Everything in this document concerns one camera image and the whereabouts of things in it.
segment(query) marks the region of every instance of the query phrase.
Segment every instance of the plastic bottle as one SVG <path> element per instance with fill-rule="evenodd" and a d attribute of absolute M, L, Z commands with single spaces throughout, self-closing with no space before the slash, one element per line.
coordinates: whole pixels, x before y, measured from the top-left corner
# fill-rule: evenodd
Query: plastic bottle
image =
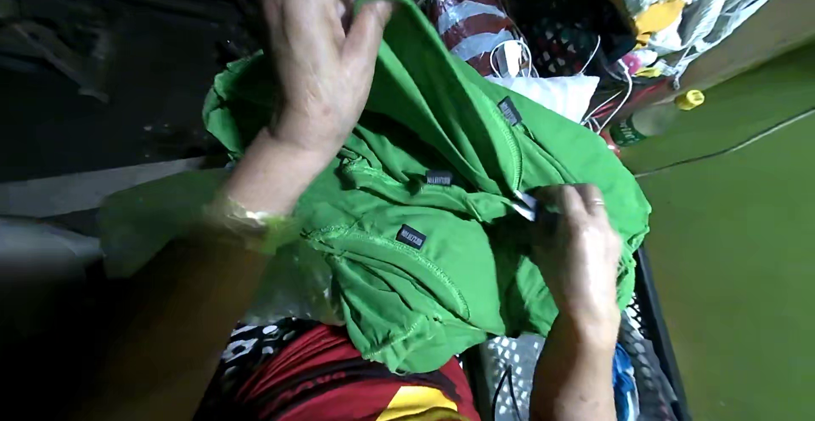
<path fill-rule="evenodd" d="M 620 147 L 634 145 L 649 136 L 665 133 L 681 111 L 691 110 L 705 102 L 705 95 L 698 90 L 688 90 L 677 96 L 673 103 L 638 110 L 609 128 L 609 137 Z"/>

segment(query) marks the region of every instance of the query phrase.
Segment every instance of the green clothing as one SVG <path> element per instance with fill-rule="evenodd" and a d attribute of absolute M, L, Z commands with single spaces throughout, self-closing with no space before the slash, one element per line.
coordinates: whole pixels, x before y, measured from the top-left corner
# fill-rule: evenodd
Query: green clothing
<path fill-rule="evenodd" d="M 413 0 L 395 1 L 365 113 L 296 211 L 302 237 L 332 267 L 357 349 L 393 371 L 426 372 L 489 334 L 548 332 L 556 308 L 526 255 L 516 189 L 602 190 L 624 239 L 618 301 L 627 304 L 650 212 L 632 175 L 599 136 L 484 80 Z M 236 157 L 274 107 L 272 76 L 258 54 L 215 79 L 205 121 Z M 497 107 L 506 96 L 523 116 L 514 126 Z M 425 184 L 428 170 L 452 171 L 453 185 Z M 403 225 L 426 236 L 421 249 L 397 241 Z"/>

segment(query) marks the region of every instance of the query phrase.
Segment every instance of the red clothing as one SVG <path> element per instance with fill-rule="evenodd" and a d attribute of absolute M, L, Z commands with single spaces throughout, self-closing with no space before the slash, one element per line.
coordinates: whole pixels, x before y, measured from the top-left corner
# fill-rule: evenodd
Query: red clothing
<path fill-rule="evenodd" d="M 404 387 L 410 388 L 394 398 Z M 397 418 L 396 405 L 405 401 L 423 406 L 433 397 L 413 394 L 438 394 L 435 390 L 447 399 L 446 406 L 458 412 L 449 411 L 448 418 L 479 421 L 472 392 L 455 358 L 435 372 L 392 374 L 379 362 L 363 360 L 344 328 L 317 326 L 261 365 L 240 388 L 236 401 L 252 418 L 264 421 L 376 421 Z M 383 415 L 386 409 L 391 412 Z"/>

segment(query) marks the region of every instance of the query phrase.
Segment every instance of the brand label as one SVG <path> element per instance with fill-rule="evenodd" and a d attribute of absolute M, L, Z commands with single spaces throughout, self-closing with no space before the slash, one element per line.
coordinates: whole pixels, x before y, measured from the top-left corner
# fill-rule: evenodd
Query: brand label
<path fill-rule="evenodd" d="M 515 126 L 521 122 L 521 113 L 517 112 L 515 104 L 509 99 L 509 96 L 498 103 L 498 109 L 501 110 L 501 113 L 504 114 L 504 118 L 507 119 L 510 125 Z"/>
<path fill-rule="evenodd" d="M 453 184 L 453 174 L 450 171 L 430 170 L 424 174 L 424 182 L 432 185 Z"/>
<path fill-rule="evenodd" d="M 427 237 L 409 225 L 402 225 L 402 228 L 399 229 L 399 233 L 396 234 L 396 241 L 403 242 L 415 249 L 422 249 L 425 239 L 427 239 Z"/>

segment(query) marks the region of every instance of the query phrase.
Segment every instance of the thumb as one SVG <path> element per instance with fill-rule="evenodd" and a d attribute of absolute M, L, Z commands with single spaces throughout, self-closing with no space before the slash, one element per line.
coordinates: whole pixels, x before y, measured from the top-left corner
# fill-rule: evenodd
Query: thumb
<path fill-rule="evenodd" d="M 371 79 L 385 25 L 391 19 L 389 1 L 365 3 L 357 13 L 342 46 L 342 64 L 351 76 Z"/>

